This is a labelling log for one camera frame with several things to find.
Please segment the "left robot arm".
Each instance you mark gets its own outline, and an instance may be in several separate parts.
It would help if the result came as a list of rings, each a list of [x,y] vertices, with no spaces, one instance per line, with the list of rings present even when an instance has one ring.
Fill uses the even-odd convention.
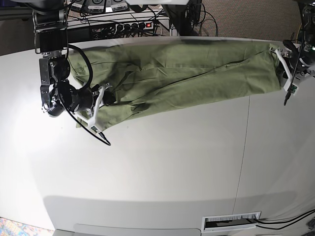
[[[315,75],[315,2],[298,0],[301,27],[297,39],[283,40],[284,50],[270,48],[284,69],[283,89],[294,94],[298,82]]]

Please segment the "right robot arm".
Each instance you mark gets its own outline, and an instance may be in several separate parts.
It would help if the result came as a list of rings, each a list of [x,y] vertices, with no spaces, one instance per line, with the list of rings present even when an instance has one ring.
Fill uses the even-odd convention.
[[[99,113],[113,102],[113,96],[107,91],[110,85],[91,86],[94,76],[91,62],[82,49],[68,42],[68,12],[75,1],[19,0],[17,3],[32,10],[34,48],[42,55],[39,68],[43,111],[53,118],[63,112],[77,115],[76,122],[85,122],[87,129],[98,133],[115,125],[116,122],[105,121]],[[68,80],[70,63],[68,54],[62,51],[71,49],[82,56],[88,69],[88,80],[81,88],[75,88]]]

